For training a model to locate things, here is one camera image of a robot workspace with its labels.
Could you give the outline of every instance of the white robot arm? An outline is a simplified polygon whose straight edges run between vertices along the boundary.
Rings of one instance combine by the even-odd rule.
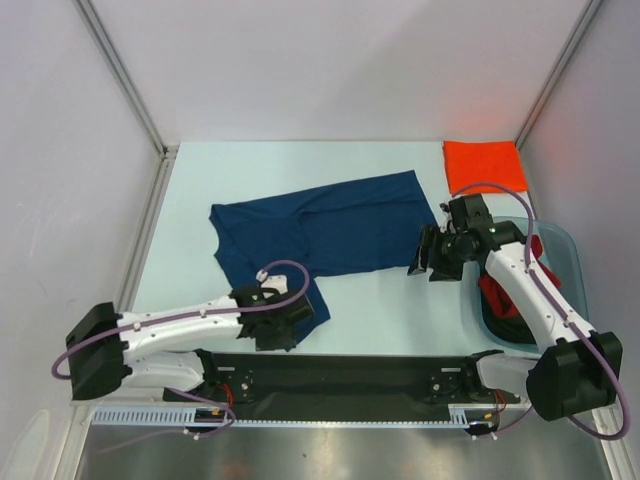
[[[530,399],[545,420],[612,404],[622,361],[613,333],[599,334],[564,299],[531,259],[513,222],[494,222],[481,195],[441,205],[449,214],[440,229],[425,226],[409,274],[433,269],[431,281],[460,280],[463,264],[477,262],[507,292],[535,339],[540,355],[473,355],[478,387]],[[589,350],[595,347],[613,374]]]
[[[296,326],[310,320],[313,309],[303,292],[287,289],[285,276],[262,280],[158,313],[118,314],[112,303],[96,305],[67,336],[68,350],[53,375],[71,380],[74,400],[99,398],[120,386],[189,392],[217,374],[213,355],[202,350],[211,339],[252,338],[257,350],[293,348]],[[68,376],[58,372],[65,359]]]

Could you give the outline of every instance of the navy shirt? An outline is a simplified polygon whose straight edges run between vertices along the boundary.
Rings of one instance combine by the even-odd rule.
[[[436,223],[413,171],[213,205],[210,220],[233,288],[255,283],[258,270],[281,259],[302,263],[312,279],[407,267],[421,227]],[[287,275],[290,289],[302,286],[293,267],[269,273]],[[315,316],[298,325],[298,342],[330,318],[313,280],[307,297]]]

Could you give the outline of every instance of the red cloth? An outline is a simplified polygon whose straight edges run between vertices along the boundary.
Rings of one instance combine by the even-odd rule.
[[[531,239],[531,251],[535,255],[536,259],[539,259],[542,255],[543,247],[538,235],[534,235]],[[556,288],[562,285],[558,277],[556,277],[551,270],[544,266],[542,262],[540,262],[540,268],[542,268],[544,273],[547,274],[547,277],[549,277],[549,280],[551,280]],[[497,318],[512,318],[520,316],[520,312],[518,312],[518,309],[513,304],[513,301],[511,300],[511,298],[509,298],[509,295],[507,295],[507,292],[505,292],[504,288],[502,288],[498,282],[490,277],[488,273],[480,275],[480,278],[478,278],[478,287],[480,287],[480,290],[482,290],[484,297],[491,307],[491,311]]]
[[[470,183],[491,182],[516,192],[527,190],[518,150],[513,142],[444,142],[444,170],[449,192],[455,193]],[[504,193],[493,187],[474,187],[465,193]]]

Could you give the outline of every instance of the orange cloth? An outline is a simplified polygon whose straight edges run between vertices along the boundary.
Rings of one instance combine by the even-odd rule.
[[[527,179],[513,142],[444,142],[444,169],[449,192],[476,182],[491,182],[516,192],[527,190]],[[491,187],[474,187],[468,193],[504,193]]]

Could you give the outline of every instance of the white panel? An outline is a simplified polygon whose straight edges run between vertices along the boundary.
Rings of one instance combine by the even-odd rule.
[[[48,410],[2,477],[32,478],[45,442],[45,478],[70,413],[50,365],[117,293],[158,159],[71,1],[0,2],[0,59],[0,471]]]
[[[640,3],[603,7],[523,149],[539,213],[580,252],[590,320],[625,347],[622,378],[640,419]],[[631,430],[638,452],[640,429]]]
[[[165,141],[514,138],[586,0],[95,0]]]

